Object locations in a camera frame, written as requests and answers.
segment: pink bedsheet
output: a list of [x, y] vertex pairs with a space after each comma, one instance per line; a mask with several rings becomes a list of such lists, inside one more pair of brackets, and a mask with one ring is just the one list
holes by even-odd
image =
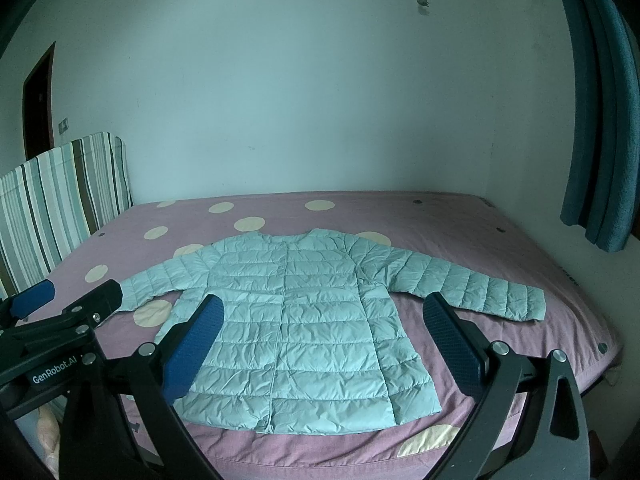
[[[328, 200], [326, 210], [310, 210], [309, 201]], [[210, 212], [220, 202], [233, 207]], [[219, 206], [214, 210], [226, 209]], [[546, 356], [554, 348], [566, 351], [581, 390], [611, 364], [622, 343], [590, 307], [590, 300], [550, 257], [496, 208], [475, 196], [426, 192], [312, 192], [235, 196], [152, 203], [134, 206], [85, 241], [50, 275], [56, 299], [31, 317], [52, 316], [99, 283], [122, 280], [174, 256], [178, 248], [209, 244], [239, 234], [243, 218], [264, 219], [265, 234], [292, 235], [313, 228], [347, 233], [377, 232], [393, 246], [450, 260], [490, 276], [538, 286], [547, 304], [543, 322], [511, 322], [459, 310], [474, 321], [489, 341], [501, 339], [522, 354]], [[261, 224], [253, 221], [254, 226]], [[165, 234], [155, 237], [164, 229]], [[99, 280], [88, 283], [87, 273]], [[444, 447], [398, 458], [402, 443], [432, 425], [460, 427], [473, 402], [461, 394], [422, 322], [422, 301], [393, 294], [402, 325], [433, 377], [442, 412], [388, 430], [342, 436], [256, 434], [187, 424], [189, 432], [225, 479], [421, 479]], [[173, 302], [177, 294], [168, 295]], [[141, 328], [132, 313], [116, 314], [97, 330], [108, 357], [131, 354], [150, 341], [158, 327]], [[513, 434], [522, 408], [518, 399], [497, 446]], [[124, 400], [132, 422], [140, 422], [135, 403]], [[140, 444], [153, 449], [144, 427]]]

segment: wrinkled fabric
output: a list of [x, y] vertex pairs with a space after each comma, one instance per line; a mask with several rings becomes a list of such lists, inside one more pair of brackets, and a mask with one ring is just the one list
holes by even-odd
[[513, 320], [542, 320], [542, 290], [337, 231], [225, 238], [121, 283], [135, 310], [183, 290], [156, 342], [207, 294], [225, 322], [189, 393], [190, 422], [285, 434], [382, 430], [440, 410], [388, 291]]

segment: white wall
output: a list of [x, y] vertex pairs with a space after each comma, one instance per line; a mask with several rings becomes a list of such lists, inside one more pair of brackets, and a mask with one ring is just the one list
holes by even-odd
[[561, 0], [497, 0], [501, 112], [487, 196], [600, 306], [626, 343], [620, 380], [586, 398], [590, 427], [612, 458], [640, 416], [640, 241], [615, 254], [559, 220], [574, 136], [574, 66]]
[[23, 74], [20, 67], [32, 61], [30, 37], [31, 24], [25, 20], [14, 36], [15, 41], [0, 57], [0, 176], [24, 162], [22, 82], [40, 59], [36, 56], [32, 67]]
[[[38, 0], [33, 30], [18, 32], [0, 66], [14, 66], [13, 95], [56, 41], [54, 130], [68, 117], [64, 141], [121, 136], [137, 202], [484, 194], [492, 12], [488, 0], [430, 1], [425, 15], [415, 0]], [[4, 115], [0, 131], [21, 131]]]

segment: teal curtain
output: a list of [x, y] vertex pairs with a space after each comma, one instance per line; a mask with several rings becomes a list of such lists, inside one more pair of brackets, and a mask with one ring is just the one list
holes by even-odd
[[640, 199], [638, 43], [612, 0], [562, 0], [575, 69], [574, 152], [560, 218], [621, 250]]

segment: jacket sleeve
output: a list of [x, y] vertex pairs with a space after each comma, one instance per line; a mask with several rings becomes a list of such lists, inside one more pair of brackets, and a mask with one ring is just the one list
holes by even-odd
[[207, 246], [127, 278], [120, 283], [122, 303], [117, 312], [136, 310], [152, 298], [172, 290], [206, 287], [209, 271], [219, 259], [220, 253]]
[[516, 321], [542, 321], [545, 317], [540, 288], [490, 278], [447, 260], [354, 235], [347, 235], [345, 248], [368, 280], [382, 283], [390, 292], [408, 292], [420, 298], [440, 292], [451, 306]]

